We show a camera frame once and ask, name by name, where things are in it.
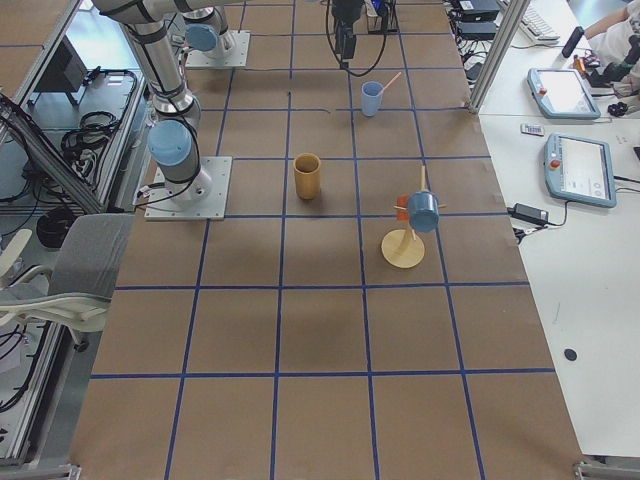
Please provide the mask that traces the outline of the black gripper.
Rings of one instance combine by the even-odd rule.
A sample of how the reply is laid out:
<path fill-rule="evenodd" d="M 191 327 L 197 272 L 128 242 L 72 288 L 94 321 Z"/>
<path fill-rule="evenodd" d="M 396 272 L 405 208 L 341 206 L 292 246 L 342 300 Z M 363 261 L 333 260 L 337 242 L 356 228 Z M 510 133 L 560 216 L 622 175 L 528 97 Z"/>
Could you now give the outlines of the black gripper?
<path fill-rule="evenodd" d="M 333 19 L 334 46 L 341 69 L 349 68 L 349 61 L 353 59 L 357 43 L 354 25 L 360 19 L 364 2 L 362 0 L 336 0 L 331 2 L 331 16 Z"/>

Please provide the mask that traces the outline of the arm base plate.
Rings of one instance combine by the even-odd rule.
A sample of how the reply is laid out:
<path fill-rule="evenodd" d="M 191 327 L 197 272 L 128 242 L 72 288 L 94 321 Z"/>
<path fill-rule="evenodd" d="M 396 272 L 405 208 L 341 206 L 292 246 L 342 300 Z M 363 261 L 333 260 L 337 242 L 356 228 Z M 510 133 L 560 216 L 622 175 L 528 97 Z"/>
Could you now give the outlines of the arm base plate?
<path fill-rule="evenodd" d="M 186 33 L 190 69 L 244 68 L 247 64 L 251 34 L 248 30 L 227 30 L 218 34 L 209 26 L 191 28 Z"/>
<path fill-rule="evenodd" d="M 153 189 L 144 217 L 148 221 L 222 220 L 225 217 L 233 159 L 230 156 L 200 158 L 200 173 L 189 187 L 166 183 L 159 167 L 154 181 L 162 183 Z"/>

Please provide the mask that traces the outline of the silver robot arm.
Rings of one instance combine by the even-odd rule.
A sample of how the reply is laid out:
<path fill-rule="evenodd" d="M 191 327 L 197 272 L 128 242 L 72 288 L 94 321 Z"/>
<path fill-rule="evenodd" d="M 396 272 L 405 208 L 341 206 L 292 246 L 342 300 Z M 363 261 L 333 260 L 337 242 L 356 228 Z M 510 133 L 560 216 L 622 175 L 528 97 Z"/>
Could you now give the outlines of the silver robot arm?
<path fill-rule="evenodd" d="M 181 13 L 185 23 L 185 43 L 191 50 L 210 58 L 228 56 L 236 46 L 223 6 L 205 7 Z"/>
<path fill-rule="evenodd" d="M 189 204 L 204 198 L 212 179 L 204 170 L 197 139 L 201 107 L 189 90 L 171 46 L 165 17 L 179 13 L 190 45 L 221 57 L 230 38 L 225 1 L 96 1 L 99 13 L 121 25 L 151 91 L 157 122 L 148 149 L 164 176 L 166 193 L 157 202 Z"/>

